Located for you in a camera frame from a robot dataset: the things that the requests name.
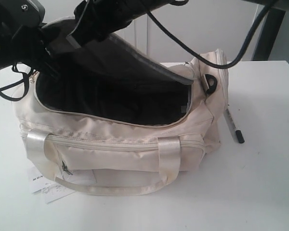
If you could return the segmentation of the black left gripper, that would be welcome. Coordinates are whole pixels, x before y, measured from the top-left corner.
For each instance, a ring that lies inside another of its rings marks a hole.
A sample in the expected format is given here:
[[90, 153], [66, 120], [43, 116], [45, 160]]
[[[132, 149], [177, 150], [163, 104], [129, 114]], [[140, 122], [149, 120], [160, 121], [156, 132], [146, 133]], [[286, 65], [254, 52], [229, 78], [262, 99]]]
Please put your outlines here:
[[45, 36], [40, 24], [36, 28], [20, 26], [11, 31], [6, 24], [0, 25], [0, 70], [18, 63], [59, 79], [60, 68], [45, 47]]

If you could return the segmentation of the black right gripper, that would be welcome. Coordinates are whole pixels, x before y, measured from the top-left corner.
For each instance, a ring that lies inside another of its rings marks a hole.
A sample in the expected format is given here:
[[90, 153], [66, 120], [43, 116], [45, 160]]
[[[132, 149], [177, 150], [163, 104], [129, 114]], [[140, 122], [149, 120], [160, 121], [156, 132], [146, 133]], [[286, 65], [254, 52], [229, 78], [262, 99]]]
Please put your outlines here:
[[[127, 15], [125, 3], [125, 0], [84, 0], [74, 10], [75, 20], [55, 20], [44, 25], [42, 33], [50, 56], [84, 59], [84, 49], [73, 46], [103, 41], [131, 24], [133, 19]], [[72, 44], [66, 38], [71, 32]]]

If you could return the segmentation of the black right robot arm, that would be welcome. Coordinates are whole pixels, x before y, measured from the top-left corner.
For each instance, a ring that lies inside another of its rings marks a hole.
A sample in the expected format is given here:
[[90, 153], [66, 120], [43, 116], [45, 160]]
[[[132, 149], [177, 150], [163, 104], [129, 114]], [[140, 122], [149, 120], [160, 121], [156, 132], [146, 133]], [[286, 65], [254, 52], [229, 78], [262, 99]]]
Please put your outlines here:
[[[184, 6], [166, 5], [153, 11], [156, 19], [180, 41], [197, 53], [217, 48], [234, 60], [266, 0], [191, 0]], [[289, 12], [289, 0], [279, 0], [260, 22], [247, 51], [245, 61], [266, 61]], [[159, 62], [179, 62], [190, 54], [143, 15], [118, 31], [131, 45]]]

